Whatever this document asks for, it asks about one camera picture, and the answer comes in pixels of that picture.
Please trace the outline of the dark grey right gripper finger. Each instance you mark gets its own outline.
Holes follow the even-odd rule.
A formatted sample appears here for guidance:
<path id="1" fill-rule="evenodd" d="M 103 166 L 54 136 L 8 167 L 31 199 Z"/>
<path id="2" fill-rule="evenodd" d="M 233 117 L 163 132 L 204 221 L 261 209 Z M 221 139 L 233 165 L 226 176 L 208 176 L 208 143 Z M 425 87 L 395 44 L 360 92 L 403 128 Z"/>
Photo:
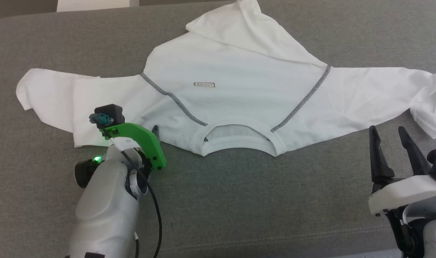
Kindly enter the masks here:
<path id="1" fill-rule="evenodd" d="M 374 125 L 369 127 L 369 157 L 371 168 L 372 193 L 394 181 L 394 171 L 388 166 L 380 146 L 381 139 Z"/>
<path id="2" fill-rule="evenodd" d="M 400 126 L 398 128 L 398 134 L 403 148 L 407 151 L 413 175 L 429 175 L 431 166 L 411 136 L 408 134 L 408 131 L 405 129 L 405 127 Z"/>

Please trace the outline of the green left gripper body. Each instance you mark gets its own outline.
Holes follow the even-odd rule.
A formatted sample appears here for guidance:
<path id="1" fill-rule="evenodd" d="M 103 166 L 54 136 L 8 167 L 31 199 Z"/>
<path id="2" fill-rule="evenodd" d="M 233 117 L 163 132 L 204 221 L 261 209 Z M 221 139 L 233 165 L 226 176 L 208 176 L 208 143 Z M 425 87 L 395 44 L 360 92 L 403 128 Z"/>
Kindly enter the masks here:
<path id="1" fill-rule="evenodd" d="M 157 136 L 153 132 L 133 123 L 110 127 L 100 125 L 99 130 L 119 151 L 140 148 L 151 162 L 154 170 L 162 170 L 166 167 L 166 157 Z"/>

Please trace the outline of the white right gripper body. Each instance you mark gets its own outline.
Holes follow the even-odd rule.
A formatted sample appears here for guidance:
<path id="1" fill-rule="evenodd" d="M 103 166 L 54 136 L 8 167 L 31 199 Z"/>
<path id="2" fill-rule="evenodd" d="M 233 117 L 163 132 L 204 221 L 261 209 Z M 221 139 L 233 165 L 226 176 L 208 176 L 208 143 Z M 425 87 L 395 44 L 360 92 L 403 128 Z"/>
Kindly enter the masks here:
<path id="1" fill-rule="evenodd" d="M 436 180 L 415 175 L 391 183 L 373 193 L 368 200 L 371 214 L 406 207 L 404 216 L 436 216 Z"/>

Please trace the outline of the white long-sleeve shirt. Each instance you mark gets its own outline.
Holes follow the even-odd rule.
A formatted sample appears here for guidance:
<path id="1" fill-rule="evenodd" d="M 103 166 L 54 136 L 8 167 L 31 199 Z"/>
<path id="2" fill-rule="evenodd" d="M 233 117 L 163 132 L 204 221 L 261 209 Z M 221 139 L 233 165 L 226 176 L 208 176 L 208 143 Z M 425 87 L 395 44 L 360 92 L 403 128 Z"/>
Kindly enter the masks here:
<path id="1" fill-rule="evenodd" d="M 249 148 L 274 157 L 364 130 L 410 110 L 436 138 L 436 74 L 403 67 L 332 67 L 310 54 L 257 0 L 238 0 L 154 48 L 139 75 L 100 78 L 30 69 L 16 94 L 75 147 L 108 146 L 90 115 L 122 107 L 125 122 L 206 156 Z"/>

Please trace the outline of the grey fabric sofa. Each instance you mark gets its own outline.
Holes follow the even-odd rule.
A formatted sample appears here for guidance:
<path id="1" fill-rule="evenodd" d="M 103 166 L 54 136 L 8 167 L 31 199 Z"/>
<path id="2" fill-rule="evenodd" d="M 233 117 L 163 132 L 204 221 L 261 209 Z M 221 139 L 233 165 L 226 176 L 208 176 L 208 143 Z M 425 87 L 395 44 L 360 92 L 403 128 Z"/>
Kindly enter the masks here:
<path id="1" fill-rule="evenodd" d="M 436 0 L 258 0 L 305 49 L 333 67 L 436 73 Z M 16 86 L 30 68 L 120 77 L 226 2 L 148 5 L 0 19 L 0 258 L 64 258 L 82 189 L 74 166 L 105 148 L 25 111 Z M 279 157 L 228 149 L 200 157 L 162 144 L 154 173 L 159 258 L 315 258 L 396 248 L 370 214 L 366 130 Z"/>

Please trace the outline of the white baseboard block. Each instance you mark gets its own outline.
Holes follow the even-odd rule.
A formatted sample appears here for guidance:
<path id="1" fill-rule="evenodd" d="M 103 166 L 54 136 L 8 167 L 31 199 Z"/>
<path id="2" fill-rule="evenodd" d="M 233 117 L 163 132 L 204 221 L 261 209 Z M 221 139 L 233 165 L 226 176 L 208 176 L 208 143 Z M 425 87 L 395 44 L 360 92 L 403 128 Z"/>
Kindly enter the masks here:
<path id="1" fill-rule="evenodd" d="M 102 10 L 139 6 L 140 0 L 58 0 L 56 11 Z"/>

